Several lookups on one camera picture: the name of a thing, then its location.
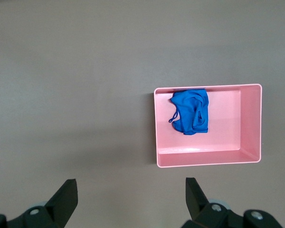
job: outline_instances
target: bolt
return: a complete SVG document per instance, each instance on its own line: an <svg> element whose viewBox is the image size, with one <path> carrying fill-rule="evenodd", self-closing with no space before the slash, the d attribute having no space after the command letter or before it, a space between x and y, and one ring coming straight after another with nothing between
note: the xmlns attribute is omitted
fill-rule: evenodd
<svg viewBox="0 0 285 228"><path fill-rule="evenodd" d="M263 219L263 216L261 213L257 212L257 211L252 211L251 212L251 215L252 217L254 217L255 219L258 219L258 220L262 220Z"/></svg>
<svg viewBox="0 0 285 228"><path fill-rule="evenodd" d="M215 210L215 211L221 211L222 210L222 208L218 204L213 204L211 206L211 208L212 208L212 210Z"/></svg>
<svg viewBox="0 0 285 228"><path fill-rule="evenodd" d="M30 211L30 215L36 215L36 214L38 214L38 212L39 212L39 209L33 209L33 210L31 210Z"/></svg>

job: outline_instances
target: drawstring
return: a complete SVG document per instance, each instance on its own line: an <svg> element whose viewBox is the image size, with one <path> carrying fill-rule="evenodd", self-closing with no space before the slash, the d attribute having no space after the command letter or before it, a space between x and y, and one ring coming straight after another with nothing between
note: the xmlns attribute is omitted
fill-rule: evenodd
<svg viewBox="0 0 285 228"><path fill-rule="evenodd" d="M175 111L173 117L169 120L169 122L171 123L174 119L177 118L178 115L179 115L179 112L178 112L177 109L176 109L176 111Z"/></svg>

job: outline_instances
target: blue cloth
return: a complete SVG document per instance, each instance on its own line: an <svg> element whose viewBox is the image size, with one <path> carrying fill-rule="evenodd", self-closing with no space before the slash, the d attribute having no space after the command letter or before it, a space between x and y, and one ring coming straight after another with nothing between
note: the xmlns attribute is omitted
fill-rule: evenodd
<svg viewBox="0 0 285 228"><path fill-rule="evenodd" d="M186 135L208 132L208 95L205 89L191 89L173 94L170 99L176 112L169 120L176 131Z"/></svg>

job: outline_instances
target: tabletop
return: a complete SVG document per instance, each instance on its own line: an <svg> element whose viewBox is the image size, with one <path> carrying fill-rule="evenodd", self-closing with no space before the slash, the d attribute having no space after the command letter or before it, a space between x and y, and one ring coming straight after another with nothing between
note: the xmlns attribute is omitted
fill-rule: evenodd
<svg viewBox="0 0 285 228"><path fill-rule="evenodd" d="M252 83L259 163L157 167L156 88ZM186 177L285 227L285 0L0 0L0 213L76 178L67 228L179 228Z"/></svg>

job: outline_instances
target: pink box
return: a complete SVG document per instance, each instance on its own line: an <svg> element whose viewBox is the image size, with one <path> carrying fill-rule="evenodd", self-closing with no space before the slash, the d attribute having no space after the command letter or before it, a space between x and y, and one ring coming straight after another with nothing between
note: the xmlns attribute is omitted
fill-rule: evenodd
<svg viewBox="0 0 285 228"><path fill-rule="evenodd" d="M201 88L206 89L209 98L208 133L184 135L168 122L176 110L170 98L176 91ZM157 88L154 104L159 167L261 160L260 84Z"/></svg>

